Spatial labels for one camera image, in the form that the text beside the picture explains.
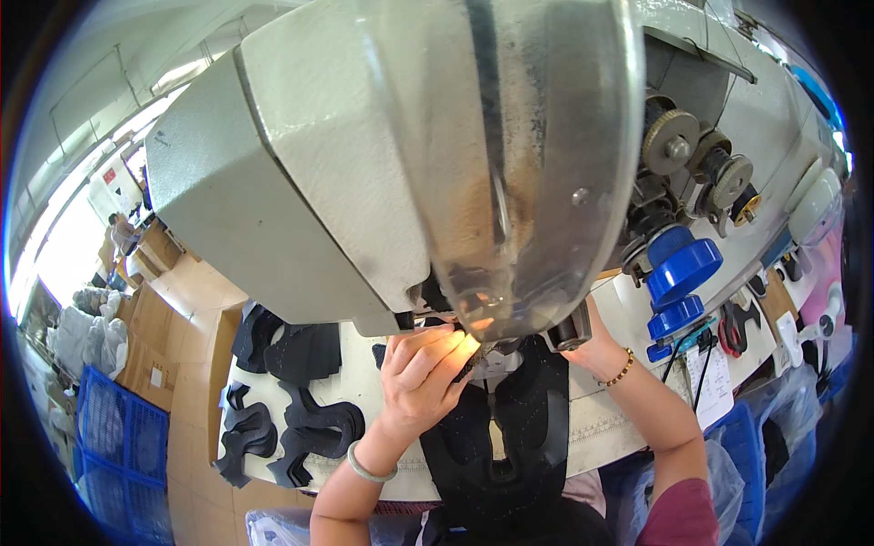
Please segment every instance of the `hand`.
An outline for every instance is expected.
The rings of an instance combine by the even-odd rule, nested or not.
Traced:
[[[625,369],[628,353],[607,331],[591,294],[586,296],[586,305],[589,310],[589,321],[592,324],[592,339],[573,351],[564,351],[561,354],[569,362],[590,371],[599,381],[607,382]]]
[[[458,404],[470,374],[452,383],[480,343],[446,324],[394,335],[385,348],[380,377],[385,434],[409,446]]]

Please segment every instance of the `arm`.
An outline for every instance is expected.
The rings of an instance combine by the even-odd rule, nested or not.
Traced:
[[[355,447],[355,458],[368,473],[391,473],[407,447],[458,404],[469,375],[459,383],[452,380],[479,343],[452,330],[451,325],[428,328],[389,340],[380,372],[383,410]],[[359,476],[344,460],[316,497],[311,543],[369,544],[367,519],[382,486]]]
[[[614,341],[598,314],[594,298],[586,298],[592,322],[592,339],[565,358],[607,382],[618,376],[628,362],[628,353]],[[672,485],[701,478],[707,480],[704,436],[692,409],[635,359],[628,373],[607,387],[655,454],[653,502]]]

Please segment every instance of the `screw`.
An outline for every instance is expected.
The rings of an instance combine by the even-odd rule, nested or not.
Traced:
[[[588,195],[589,190],[587,190],[586,188],[580,188],[579,190],[573,192],[573,195],[571,196],[571,203],[573,203],[573,206],[578,206],[580,203],[586,200],[586,197]]]
[[[686,139],[677,135],[664,143],[664,154],[671,160],[686,162],[692,156],[692,147]]]

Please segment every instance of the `white table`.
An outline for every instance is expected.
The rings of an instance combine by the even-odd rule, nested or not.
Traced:
[[[748,292],[746,295],[750,300],[753,299]],[[620,345],[630,347],[638,359],[660,377],[668,358],[658,363],[650,363],[647,358],[646,348],[651,344],[646,328],[646,321],[651,316],[647,290],[635,288],[630,277],[619,275],[596,282],[593,286],[593,296],[601,317],[615,340]],[[761,329],[756,329],[752,321],[746,324],[749,346],[747,352],[740,358],[730,356],[728,358],[732,388],[738,387],[776,348],[771,331],[764,323],[764,315],[762,320]],[[385,338],[362,337],[351,323],[340,324],[343,366],[334,376],[310,384],[309,389],[316,402],[326,405],[348,400],[361,408],[368,425],[373,421],[382,407],[379,372],[371,352],[374,343],[385,343]],[[234,365],[235,363],[236,357],[231,366],[228,383],[236,380],[249,385],[251,390],[246,395],[246,404],[255,402],[266,404],[276,424],[277,432],[282,435],[286,429],[282,414],[291,402],[291,398],[279,387],[275,377],[269,374],[246,372]],[[667,384],[687,401],[690,399],[682,365],[675,363]],[[568,476],[602,467],[646,445],[603,387],[599,387],[591,375],[579,368],[571,367],[569,391],[571,415],[568,433]],[[496,427],[492,428],[493,434],[496,434]],[[501,445],[500,442],[493,442],[493,444]],[[221,444],[218,450],[220,457],[224,452]],[[282,455],[281,446],[278,446],[274,456],[268,459],[248,453],[244,457],[244,472],[262,480],[274,481],[273,475],[267,470],[267,464],[278,460]],[[496,452],[495,456],[496,459],[500,459],[502,454]],[[313,475],[313,480],[305,489],[318,491],[340,461],[310,454],[304,466]],[[440,497],[431,481],[431,474],[428,472],[419,442],[413,443],[404,453],[398,463],[398,475],[385,484],[380,498],[394,501],[439,500]]]

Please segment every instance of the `worker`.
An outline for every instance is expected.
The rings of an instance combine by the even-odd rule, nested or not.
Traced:
[[[121,214],[109,215],[109,239],[118,252],[131,255],[140,240],[141,231],[131,225]]]
[[[628,366],[629,353],[607,332],[591,296],[587,303],[592,339],[562,354],[607,385],[607,393],[655,456],[652,509],[637,544],[717,544],[719,526],[707,484],[704,437],[695,414],[639,362]],[[390,475],[407,447],[455,407],[470,375],[456,384],[452,379],[478,346],[470,335],[453,332],[448,325],[389,340],[381,370],[383,410],[350,450],[360,471],[347,458],[316,497],[309,521],[314,546],[370,543],[368,517],[383,486],[378,479]],[[603,512],[575,508],[579,511],[566,511],[560,526],[538,522],[543,536],[513,543],[611,543],[613,533],[607,530]],[[413,529],[413,536],[419,535],[416,544],[482,543],[485,538],[465,536],[458,529],[425,532],[429,518],[422,521],[418,533]]]

